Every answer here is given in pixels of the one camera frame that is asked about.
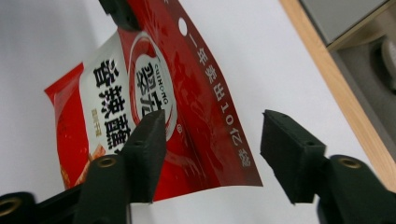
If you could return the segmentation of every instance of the plastic packaging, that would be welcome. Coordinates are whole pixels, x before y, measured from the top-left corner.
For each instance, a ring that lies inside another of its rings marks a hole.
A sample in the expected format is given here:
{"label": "plastic packaging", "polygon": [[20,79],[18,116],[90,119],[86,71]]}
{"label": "plastic packaging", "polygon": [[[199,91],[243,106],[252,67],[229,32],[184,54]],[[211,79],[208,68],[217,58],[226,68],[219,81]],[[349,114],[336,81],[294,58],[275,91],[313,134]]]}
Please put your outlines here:
{"label": "plastic packaging", "polygon": [[143,116],[158,109],[165,110],[167,154],[154,201],[261,186],[224,77],[179,2],[129,4],[142,31],[119,29],[46,89],[65,187],[82,183],[92,159],[121,150]]}

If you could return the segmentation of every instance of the gray panel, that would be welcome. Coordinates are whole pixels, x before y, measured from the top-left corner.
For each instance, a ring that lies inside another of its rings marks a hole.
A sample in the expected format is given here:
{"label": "gray panel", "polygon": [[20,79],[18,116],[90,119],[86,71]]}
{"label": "gray panel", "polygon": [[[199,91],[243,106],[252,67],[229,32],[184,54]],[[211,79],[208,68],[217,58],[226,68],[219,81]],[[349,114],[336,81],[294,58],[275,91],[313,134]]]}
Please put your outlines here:
{"label": "gray panel", "polygon": [[326,45],[387,0],[300,0]]}

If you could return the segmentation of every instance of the screw hole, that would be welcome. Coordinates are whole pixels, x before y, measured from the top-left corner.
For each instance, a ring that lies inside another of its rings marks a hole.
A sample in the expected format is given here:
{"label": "screw hole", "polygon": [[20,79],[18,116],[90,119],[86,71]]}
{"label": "screw hole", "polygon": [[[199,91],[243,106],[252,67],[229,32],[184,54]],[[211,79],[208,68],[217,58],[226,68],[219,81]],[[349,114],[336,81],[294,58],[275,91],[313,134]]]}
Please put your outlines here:
{"label": "screw hole", "polygon": [[17,197],[5,199],[3,201],[0,201],[0,217],[3,217],[5,215],[8,215],[15,210],[21,205],[21,199]]}
{"label": "screw hole", "polygon": [[98,161],[98,166],[102,168],[107,168],[116,164],[116,162],[117,161],[114,158],[102,158],[101,160]]}
{"label": "screw hole", "polygon": [[357,161],[353,161],[348,158],[341,158],[338,160],[341,164],[345,165],[346,167],[349,167],[351,169],[359,169],[361,168],[361,164],[358,163]]}

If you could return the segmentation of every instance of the metal machine part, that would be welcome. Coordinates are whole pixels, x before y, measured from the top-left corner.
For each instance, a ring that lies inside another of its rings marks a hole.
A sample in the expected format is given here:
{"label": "metal machine part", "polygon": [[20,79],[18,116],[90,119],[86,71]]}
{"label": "metal machine part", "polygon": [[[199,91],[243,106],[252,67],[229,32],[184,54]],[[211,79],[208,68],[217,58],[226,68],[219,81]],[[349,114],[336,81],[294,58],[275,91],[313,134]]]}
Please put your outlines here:
{"label": "metal machine part", "polygon": [[322,224],[394,224],[396,197],[355,158],[325,158],[325,146],[289,116],[266,110],[262,155],[291,203],[320,198]]}
{"label": "metal machine part", "polygon": [[121,153],[92,161],[84,184],[42,203],[28,192],[0,197],[0,223],[132,223],[130,203],[152,203],[166,154],[164,111],[147,114]]}

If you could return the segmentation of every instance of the wooden edge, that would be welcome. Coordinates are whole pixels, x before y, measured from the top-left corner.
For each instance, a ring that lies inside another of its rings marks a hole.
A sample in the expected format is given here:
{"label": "wooden edge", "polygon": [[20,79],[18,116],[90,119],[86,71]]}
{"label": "wooden edge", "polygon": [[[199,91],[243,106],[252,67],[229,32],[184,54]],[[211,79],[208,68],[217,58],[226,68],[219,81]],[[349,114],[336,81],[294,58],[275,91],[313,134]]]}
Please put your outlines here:
{"label": "wooden edge", "polygon": [[298,0],[279,0],[340,106],[346,120],[386,188],[396,191],[396,163],[380,139],[361,105],[347,85],[330,53]]}

